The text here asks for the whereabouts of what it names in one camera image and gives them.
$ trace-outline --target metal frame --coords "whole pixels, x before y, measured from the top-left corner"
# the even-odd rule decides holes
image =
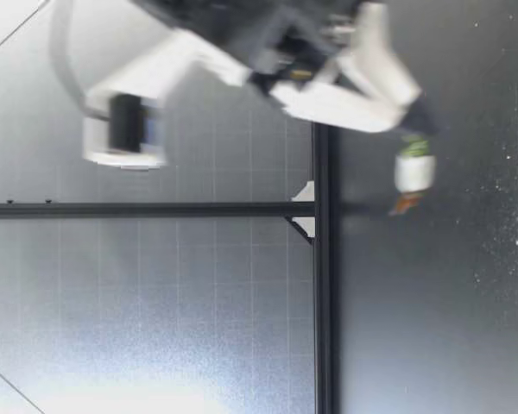
[[[171,204],[64,204],[47,200],[44,204],[16,204],[9,200],[0,204],[0,219],[84,219],[84,218],[145,218],[145,217],[255,217],[286,219],[311,242],[314,250],[314,325],[315,325],[315,395],[316,413],[333,413],[332,346],[332,273],[335,232],[331,219],[337,203],[333,203],[338,184],[335,180],[333,141],[335,128],[313,125],[314,202],[280,203],[171,203]],[[315,217],[316,237],[309,239],[300,231],[292,217]],[[38,412],[44,412],[14,384],[0,373],[0,378]]]
[[[0,204],[0,219],[312,217],[314,203]]]
[[[315,378],[316,414],[332,414],[333,360],[332,347],[332,275],[337,242],[337,226],[332,220],[338,203],[334,203],[338,191],[334,140],[337,129],[325,125],[313,125],[313,176],[315,182],[314,240],[314,325],[315,325]]]

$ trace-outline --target green object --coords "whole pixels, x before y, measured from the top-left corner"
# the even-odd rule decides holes
[[[401,156],[415,158],[429,155],[430,146],[423,136],[407,135],[403,140],[407,143],[407,147],[401,150]]]

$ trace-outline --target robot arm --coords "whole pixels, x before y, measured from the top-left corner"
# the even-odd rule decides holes
[[[385,4],[350,0],[349,16],[286,2],[132,0],[168,24],[171,37],[86,95],[85,157],[110,166],[167,162],[154,113],[193,65],[228,85],[254,85],[290,116],[343,129],[436,128],[421,88],[389,42]],[[424,191],[435,160],[397,161],[400,191]]]

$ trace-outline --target small object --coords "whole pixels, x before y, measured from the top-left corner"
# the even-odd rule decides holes
[[[389,213],[391,216],[402,216],[406,214],[410,209],[416,207],[420,204],[420,200],[424,197],[424,194],[421,192],[413,192],[408,194],[403,194],[395,203],[395,207]]]

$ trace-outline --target cable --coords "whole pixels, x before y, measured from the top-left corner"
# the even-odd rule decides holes
[[[21,398],[23,398],[27,403],[29,403],[35,410],[40,412],[40,414],[46,414],[38,405],[36,405],[29,397],[27,397],[19,388],[17,388],[9,379],[7,379],[1,372],[0,372],[0,379],[5,382],[9,388],[14,390]]]
[[[57,0],[50,28],[49,53],[52,68],[63,89],[79,109],[86,113],[85,93],[73,72],[67,50],[73,17],[73,0]]]
[[[9,32],[9,34],[4,37],[1,41],[0,41],[0,48],[6,44],[9,39],[11,39],[13,36],[16,35],[16,33],[21,30],[28,22],[30,22],[30,20],[35,17],[41,10],[43,10],[46,6],[48,6],[50,4],[52,0],[43,0],[39,3],[39,5],[36,7],[35,11],[33,11],[30,15],[28,15],[25,20],[23,20],[19,25],[17,25],[16,28],[14,28],[11,32]]]

